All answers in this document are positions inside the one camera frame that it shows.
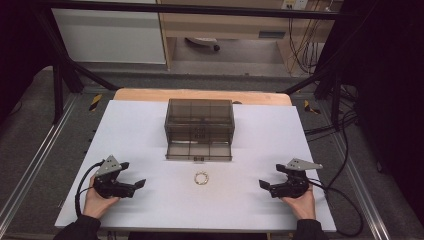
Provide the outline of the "transparent brown storage box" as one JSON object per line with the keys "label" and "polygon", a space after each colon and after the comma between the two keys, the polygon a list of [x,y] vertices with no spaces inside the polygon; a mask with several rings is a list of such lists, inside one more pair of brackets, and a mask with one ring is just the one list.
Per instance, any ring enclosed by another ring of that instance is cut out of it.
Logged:
{"label": "transparent brown storage box", "polygon": [[169,143],[231,145],[233,103],[227,99],[170,99],[164,127]]}

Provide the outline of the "office chair base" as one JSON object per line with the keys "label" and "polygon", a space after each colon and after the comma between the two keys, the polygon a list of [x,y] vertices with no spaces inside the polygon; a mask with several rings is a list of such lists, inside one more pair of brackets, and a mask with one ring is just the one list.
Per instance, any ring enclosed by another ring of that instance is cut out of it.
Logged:
{"label": "office chair base", "polygon": [[188,41],[201,46],[212,47],[214,51],[219,51],[220,46],[215,38],[187,38]]}

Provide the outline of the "aluminium rail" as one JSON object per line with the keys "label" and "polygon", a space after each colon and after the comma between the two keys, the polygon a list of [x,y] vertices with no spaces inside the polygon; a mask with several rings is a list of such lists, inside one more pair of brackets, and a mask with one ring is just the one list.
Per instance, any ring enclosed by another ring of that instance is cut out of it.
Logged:
{"label": "aluminium rail", "polygon": [[36,178],[38,172],[43,166],[45,159],[48,157],[52,147],[54,146],[58,136],[60,135],[79,98],[79,94],[70,94],[68,96],[65,106],[63,108],[63,115],[59,118],[57,123],[53,124],[50,127],[46,137],[43,139],[37,152],[31,159],[31,162],[29,163],[28,167],[20,178],[17,186],[8,198],[2,210],[0,211],[0,238],[5,234],[7,228],[12,222],[23,199],[25,198],[32,183],[34,182],[34,179]]}
{"label": "aluminium rail", "polygon": [[356,167],[354,159],[350,155],[350,145],[347,137],[346,127],[347,121],[356,117],[355,112],[352,109],[341,110],[339,107],[333,108],[331,103],[324,100],[318,100],[317,103],[320,110],[322,111],[325,121],[336,128],[333,139],[341,157],[343,170],[351,182],[362,214],[374,239],[391,240],[391,236],[377,210],[371,193],[368,190],[358,168]]}

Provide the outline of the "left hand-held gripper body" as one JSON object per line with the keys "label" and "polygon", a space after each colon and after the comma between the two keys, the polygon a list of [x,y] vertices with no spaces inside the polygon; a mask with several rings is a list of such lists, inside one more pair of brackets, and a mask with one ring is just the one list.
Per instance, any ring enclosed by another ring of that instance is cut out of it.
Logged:
{"label": "left hand-held gripper body", "polygon": [[110,155],[95,173],[94,189],[103,198],[119,197],[132,198],[134,184],[121,183],[117,177],[122,171],[119,171],[119,162]]}

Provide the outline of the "person's left hand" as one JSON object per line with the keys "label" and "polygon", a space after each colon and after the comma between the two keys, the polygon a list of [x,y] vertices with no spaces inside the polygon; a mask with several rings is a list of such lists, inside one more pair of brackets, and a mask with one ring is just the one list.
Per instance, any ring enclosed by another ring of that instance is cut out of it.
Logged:
{"label": "person's left hand", "polygon": [[82,214],[95,219],[101,219],[107,210],[116,204],[120,198],[110,197],[103,198],[94,189],[95,177],[92,176],[89,182],[89,189],[87,190]]}

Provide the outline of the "wall power socket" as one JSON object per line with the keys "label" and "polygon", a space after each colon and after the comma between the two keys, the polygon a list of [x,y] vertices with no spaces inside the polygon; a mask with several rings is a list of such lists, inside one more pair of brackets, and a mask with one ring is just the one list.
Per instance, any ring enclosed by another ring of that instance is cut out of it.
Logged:
{"label": "wall power socket", "polygon": [[282,9],[287,10],[305,10],[308,0],[283,0]]}

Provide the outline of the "yellow black tape marker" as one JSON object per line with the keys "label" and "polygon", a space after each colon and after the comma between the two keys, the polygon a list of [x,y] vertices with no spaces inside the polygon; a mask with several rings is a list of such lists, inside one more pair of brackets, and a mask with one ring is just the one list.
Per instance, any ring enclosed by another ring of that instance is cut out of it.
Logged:
{"label": "yellow black tape marker", "polygon": [[321,114],[321,111],[319,109],[312,108],[309,101],[307,100],[304,100],[304,111],[312,112],[314,114]]}
{"label": "yellow black tape marker", "polygon": [[96,110],[96,108],[97,108],[97,106],[98,106],[98,104],[99,104],[99,102],[100,102],[100,100],[101,100],[101,98],[102,98],[102,94],[96,94],[95,96],[94,96],[94,98],[93,98],[93,100],[92,100],[92,102],[91,102],[91,104],[90,104],[90,107],[89,107],[89,111],[90,112],[93,112],[93,111],[95,111]]}

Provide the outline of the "black curtain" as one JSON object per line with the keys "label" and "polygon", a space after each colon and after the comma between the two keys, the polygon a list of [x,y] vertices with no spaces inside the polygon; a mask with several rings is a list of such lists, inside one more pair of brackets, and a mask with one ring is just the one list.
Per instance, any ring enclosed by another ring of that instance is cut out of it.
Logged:
{"label": "black curtain", "polygon": [[424,224],[424,0],[377,0],[344,72],[378,161]]}
{"label": "black curtain", "polygon": [[52,64],[30,0],[0,0],[0,124],[34,76]]}

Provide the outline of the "person's right hand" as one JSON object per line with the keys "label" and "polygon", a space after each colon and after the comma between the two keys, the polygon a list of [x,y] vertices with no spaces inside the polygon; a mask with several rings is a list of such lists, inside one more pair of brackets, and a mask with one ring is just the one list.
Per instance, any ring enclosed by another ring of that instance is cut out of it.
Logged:
{"label": "person's right hand", "polygon": [[315,198],[312,185],[309,185],[306,192],[300,197],[282,197],[281,200],[292,209],[293,214],[298,220],[316,219]]}

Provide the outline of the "black metal frame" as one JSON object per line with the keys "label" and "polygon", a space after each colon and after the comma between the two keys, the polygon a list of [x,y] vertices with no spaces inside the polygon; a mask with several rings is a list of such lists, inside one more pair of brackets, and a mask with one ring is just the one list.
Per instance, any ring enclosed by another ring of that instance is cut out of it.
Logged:
{"label": "black metal frame", "polygon": [[317,20],[353,20],[356,18],[352,13],[306,11],[306,10],[271,10],[246,7],[223,7],[223,6],[200,6],[200,5],[177,5],[177,4],[150,4],[150,3],[125,3],[125,2],[102,2],[102,1],[75,1],[75,0],[35,0],[30,9],[34,17],[43,29],[44,35],[52,47],[49,52],[54,59],[54,83],[55,83],[55,119],[57,122],[62,114],[63,106],[61,96],[61,79],[65,80],[68,88],[79,93],[83,90],[82,82],[77,72],[88,77],[108,90],[116,91],[119,87],[107,82],[103,78],[92,73],[79,63],[75,62],[67,53],[65,45],[61,41],[61,35],[53,30],[51,22],[45,13],[54,9],[94,10],[94,11],[117,11],[117,12],[146,12],[146,13],[172,13],[187,15],[222,15],[243,17],[267,17],[287,19],[317,19]]}

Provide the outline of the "wooden table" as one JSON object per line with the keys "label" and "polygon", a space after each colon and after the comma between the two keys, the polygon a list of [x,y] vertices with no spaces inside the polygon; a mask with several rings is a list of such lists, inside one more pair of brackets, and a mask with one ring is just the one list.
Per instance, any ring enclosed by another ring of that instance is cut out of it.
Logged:
{"label": "wooden table", "polygon": [[286,94],[255,91],[212,91],[190,89],[119,89],[115,100],[167,102],[169,99],[228,99],[245,105],[291,106]]}

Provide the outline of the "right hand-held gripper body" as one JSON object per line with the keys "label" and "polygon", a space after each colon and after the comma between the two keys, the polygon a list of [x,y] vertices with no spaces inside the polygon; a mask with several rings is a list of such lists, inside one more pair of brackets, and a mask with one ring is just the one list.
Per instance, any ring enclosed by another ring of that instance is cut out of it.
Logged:
{"label": "right hand-held gripper body", "polygon": [[286,165],[289,173],[286,174],[287,181],[280,184],[274,184],[270,187],[272,198],[290,197],[297,198],[303,195],[309,186],[309,180],[306,175],[307,170],[322,169],[321,164],[293,158]]}

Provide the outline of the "white table board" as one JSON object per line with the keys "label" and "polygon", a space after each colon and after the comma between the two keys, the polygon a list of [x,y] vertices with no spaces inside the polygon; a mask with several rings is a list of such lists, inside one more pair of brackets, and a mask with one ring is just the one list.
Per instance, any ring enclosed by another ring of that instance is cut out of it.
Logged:
{"label": "white table board", "polygon": [[168,160],[167,103],[115,101],[103,118],[81,165],[87,170],[113,155],[129,162],[119,181],[146,184],[103,217],[105,229],[128,231],[282,232],[296,219],[289,207],[259,186],[284,181],[276,164],[310,160],[293,106],[235,105],[232,160]]}

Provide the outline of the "white cabinet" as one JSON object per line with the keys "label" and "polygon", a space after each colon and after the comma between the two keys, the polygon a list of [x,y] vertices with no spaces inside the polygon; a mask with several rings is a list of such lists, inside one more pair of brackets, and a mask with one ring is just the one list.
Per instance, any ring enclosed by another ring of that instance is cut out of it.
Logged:
{"label": "white cabinet", "polygon": [[53,9],[68,54],[78,62],[166,62],[153,13]]}

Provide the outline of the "transparent brown drawer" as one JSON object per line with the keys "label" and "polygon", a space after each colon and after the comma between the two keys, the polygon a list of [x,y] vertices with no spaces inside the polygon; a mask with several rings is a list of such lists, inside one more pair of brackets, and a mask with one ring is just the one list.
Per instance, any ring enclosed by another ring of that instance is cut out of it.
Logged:
{"label": "transparent brown drawer", "polygon": [[193,162],[231,161],[231,146],[221,143],[171,143],[168,145],[166,158],[168,160]]}

